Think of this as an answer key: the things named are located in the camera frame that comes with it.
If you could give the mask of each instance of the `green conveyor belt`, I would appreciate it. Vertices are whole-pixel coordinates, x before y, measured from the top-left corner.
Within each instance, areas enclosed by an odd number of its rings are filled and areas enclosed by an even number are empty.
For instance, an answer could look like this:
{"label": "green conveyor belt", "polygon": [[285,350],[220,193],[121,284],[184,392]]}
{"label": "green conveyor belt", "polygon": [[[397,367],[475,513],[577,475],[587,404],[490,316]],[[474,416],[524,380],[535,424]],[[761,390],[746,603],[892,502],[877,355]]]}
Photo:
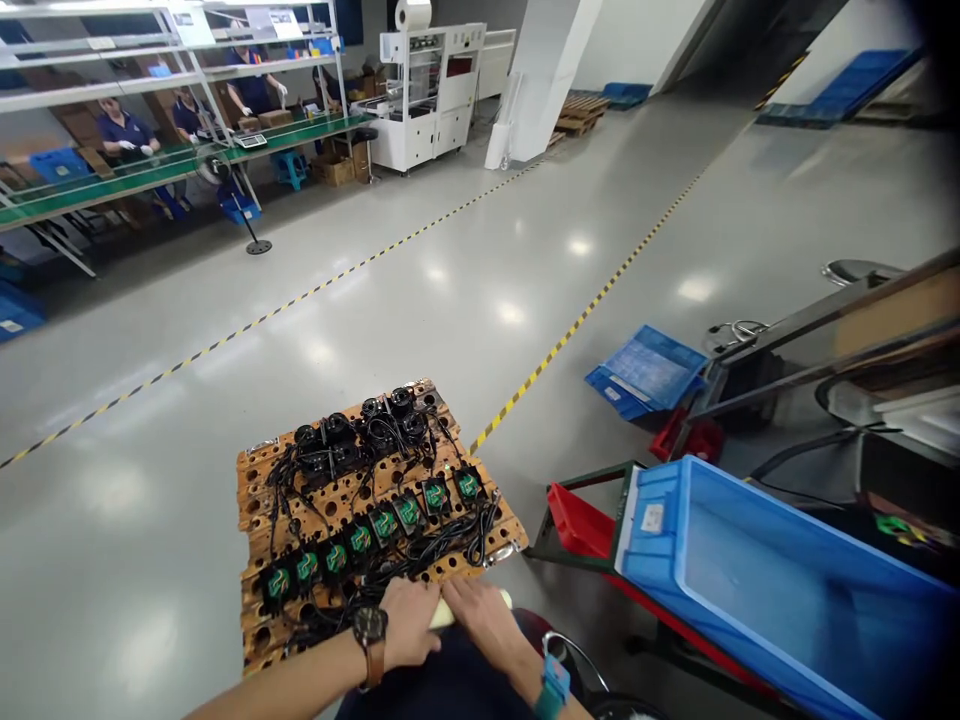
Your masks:
{"label": "green conveyor belt", "polygon": [[[243,162],[269,155],[297,145],[313,142],[328,135],[336,135],[360,125],[371,118],[298,120],[290,125],[269,128],[262,132],[267,139],[265,147],[251,151],[239,147],[224,148],[224,155],[231,162]],[[196,154],[192,146],[161,150],[150,160],[142,160],[114,168],[117,177],[103,179],[89,175],[56,185],[30,188],[11,195],[16,207],[0,208],[0,230],[27,225],[36,220],[60,215],[81,207],[96,205],[107,199],[131,195],[143,190],[165,185],[196,173]]]}

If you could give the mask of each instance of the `plastic film roll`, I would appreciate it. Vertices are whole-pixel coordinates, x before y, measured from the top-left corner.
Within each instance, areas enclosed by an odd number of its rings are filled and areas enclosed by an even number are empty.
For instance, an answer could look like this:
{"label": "plastic film roll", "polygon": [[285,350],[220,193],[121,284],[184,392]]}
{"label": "plastic film roll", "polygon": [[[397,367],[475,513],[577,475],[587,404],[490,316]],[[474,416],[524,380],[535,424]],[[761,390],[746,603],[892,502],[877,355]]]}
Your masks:
{"label": "plastic film roll", "polygon": [[394,13],[397,30],[426,30],[430,27],[433,7],[430,0],[400,0]]}

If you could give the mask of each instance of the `wristwatch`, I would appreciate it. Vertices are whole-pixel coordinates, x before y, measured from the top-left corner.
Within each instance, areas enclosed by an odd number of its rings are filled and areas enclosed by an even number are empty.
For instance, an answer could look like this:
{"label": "wristwatch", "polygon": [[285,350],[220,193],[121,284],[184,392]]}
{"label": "wristwatch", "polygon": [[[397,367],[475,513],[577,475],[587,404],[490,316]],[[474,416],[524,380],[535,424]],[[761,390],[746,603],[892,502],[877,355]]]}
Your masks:
{"label": "wristwatch", "polygon": [[367,656],[367,682],[361,687],[370,690],[383,679],[387,613],[378,607],[357,610],[353,616],[353,637]]}

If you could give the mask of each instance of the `teal wristband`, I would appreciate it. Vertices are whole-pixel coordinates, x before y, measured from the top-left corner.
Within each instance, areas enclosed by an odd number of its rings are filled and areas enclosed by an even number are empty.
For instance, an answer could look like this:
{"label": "teal wristband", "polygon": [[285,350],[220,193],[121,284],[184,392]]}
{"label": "teal wristband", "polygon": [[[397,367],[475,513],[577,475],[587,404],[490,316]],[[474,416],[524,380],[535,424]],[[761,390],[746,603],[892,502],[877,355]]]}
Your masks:
{"label": "teal wristband", "polygon": [[570,673],[547,654],[543,664],[543,690],[533,706],[537,720],[556,720],[570,697]]}

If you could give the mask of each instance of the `gray epoxy floor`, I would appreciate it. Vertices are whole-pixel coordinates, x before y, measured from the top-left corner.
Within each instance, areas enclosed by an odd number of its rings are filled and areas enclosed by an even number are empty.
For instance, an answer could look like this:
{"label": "gray epoxy floor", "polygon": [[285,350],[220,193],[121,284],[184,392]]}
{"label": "gray epoxy floor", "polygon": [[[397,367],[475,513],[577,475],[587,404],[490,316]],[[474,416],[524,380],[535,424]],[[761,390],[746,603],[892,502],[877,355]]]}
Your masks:
{"label": "gray epoxy floor", "polygon": [[[463,213],[0,473],[0,714],[177,717],[236,682],[236,453],[423,376],[471,442],[708,163],[479,452],[530,533],[548,482],[647,457],[649,436],[583,383],[637,326],[699,346],[715,322],[774,321],[829,293],[826,260],[910,267],[948,246],[935,135],[744,130],[750,118],[681,96],[610,113]],[[483,155],[472,145],[408,180],[279,200],[261,226],[275,250],[260,258],[221,223],[68,288],[65,319],[0,349],[0,458],[502,182]],[[649,619],[598,578],[522,559],[491,578],[674,717],[748,717],[624,658],[619,638]]]}

